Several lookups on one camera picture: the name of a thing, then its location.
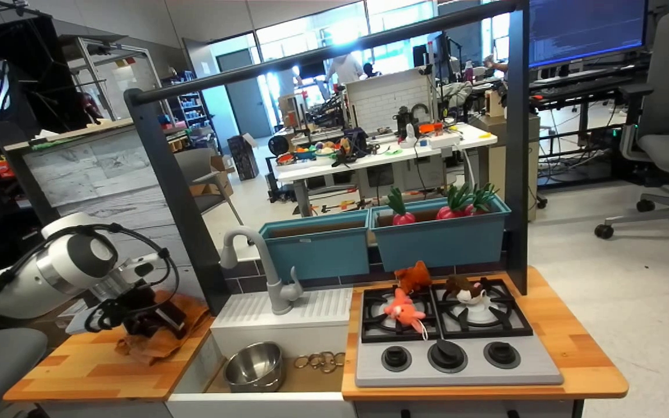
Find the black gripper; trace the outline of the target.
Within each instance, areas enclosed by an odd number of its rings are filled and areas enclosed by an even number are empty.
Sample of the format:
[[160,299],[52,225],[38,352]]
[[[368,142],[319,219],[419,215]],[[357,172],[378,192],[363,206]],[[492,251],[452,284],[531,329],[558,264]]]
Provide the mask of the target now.
[[124,326],[131,334],[154,336],[158,329],[169,329],[174,336],[189,331],[186,313],[151,287],[136,287],[102,307],[102,326]]

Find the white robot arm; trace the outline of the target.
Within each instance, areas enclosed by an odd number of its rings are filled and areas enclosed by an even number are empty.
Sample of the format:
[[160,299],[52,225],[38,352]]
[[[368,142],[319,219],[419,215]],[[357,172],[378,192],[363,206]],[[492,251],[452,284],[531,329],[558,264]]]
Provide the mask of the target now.
[[87,214],[52,220],[42,234],[42,244],[0,270],[0,318],[42,318],[90,293],[98,304],[69,322],[73,331],[189,331],[186,313],[172,302],[179,270],[165,247]]

